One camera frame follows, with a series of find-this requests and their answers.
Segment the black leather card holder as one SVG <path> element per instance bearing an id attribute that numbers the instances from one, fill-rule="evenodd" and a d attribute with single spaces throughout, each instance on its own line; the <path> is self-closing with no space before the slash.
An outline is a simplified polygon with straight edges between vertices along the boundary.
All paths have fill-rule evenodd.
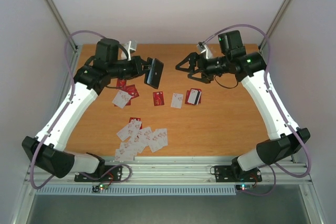
<path id="1" fill-rule="evenodd" d="M 157 58 L 152 59 L 148 57 L 144 66 L 145 77 L 144 83 L 154 89 L 158 89 L 161 81 L 161 76 L 164 68 L 164 63 Z"/>

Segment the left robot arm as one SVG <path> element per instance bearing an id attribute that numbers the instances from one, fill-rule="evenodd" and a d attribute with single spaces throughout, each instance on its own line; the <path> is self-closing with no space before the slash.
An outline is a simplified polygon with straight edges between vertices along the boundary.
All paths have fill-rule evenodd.
<path id="1" fill-rule="evenodd" d="M 105 177 L 102 159 L 94 154 L 65 152 L 69 137 L 80 118 L 112 79 L 148 78 L 155 60 L 132 56 L 117 40 L 102 38 L 96 50 L 77 70 L 69 93 L 46 126 L 35 137 L 25 137 L 22 147 L 35 167 L 63 178 L 69 173 L 87 173 L 94 181 Z"/>

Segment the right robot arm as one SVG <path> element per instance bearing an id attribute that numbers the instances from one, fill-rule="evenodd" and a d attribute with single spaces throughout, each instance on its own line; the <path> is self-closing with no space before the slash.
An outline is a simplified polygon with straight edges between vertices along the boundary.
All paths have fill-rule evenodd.
<path id="1" fill-rule="evenodd" d="M 190 53 L 175 69 L 186 72 L 189 79 L 205 84 L 223 74 L 233 74 L 236 82 L 242 84 L 253 99 L 269 139 L 232 160 L 233 177 L 243 180 L 258 167 L 277 164 L 300 149 L 306 151 L 305 143 L 310 132 L 301 128 L 288 113 L 272 84 L 262 55 L 247 53 L 240 32 L 226 28 L 216 36 L 223 56 L 213 57 L 207 42 L 199 42 L 199 52 Z"/>

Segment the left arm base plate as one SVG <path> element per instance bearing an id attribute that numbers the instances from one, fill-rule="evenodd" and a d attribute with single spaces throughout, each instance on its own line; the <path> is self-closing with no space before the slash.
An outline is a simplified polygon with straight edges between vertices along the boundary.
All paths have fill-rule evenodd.
<path id="1" fill-rule="evenodd" d="M 104 169 L 102 170 L 101 174 L 98 173 L 79 173 L 78 175 L 75 175 L 74 181 L 75 182 L 83 182 L 83 183 L 89 183 L 89 182 L 120 182 L 121 177 L 123 175 L 123 168 L 122 166 L 117 166 L 116 168 L 113 168 L 111 165 L 106 165 Z"/>

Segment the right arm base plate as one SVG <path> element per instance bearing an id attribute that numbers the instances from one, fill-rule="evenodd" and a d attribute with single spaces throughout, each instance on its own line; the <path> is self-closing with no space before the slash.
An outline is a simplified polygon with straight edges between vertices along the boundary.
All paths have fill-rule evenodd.
<path id="1" fill-rule="evenodd" d="M 240 167 L 233 165 L 216 165 L 210 169 L 218 183 L 252 183 L 262 182 L 262 176 L 259 169 L 254 168 L 249 171 L 243 171 Z"/>

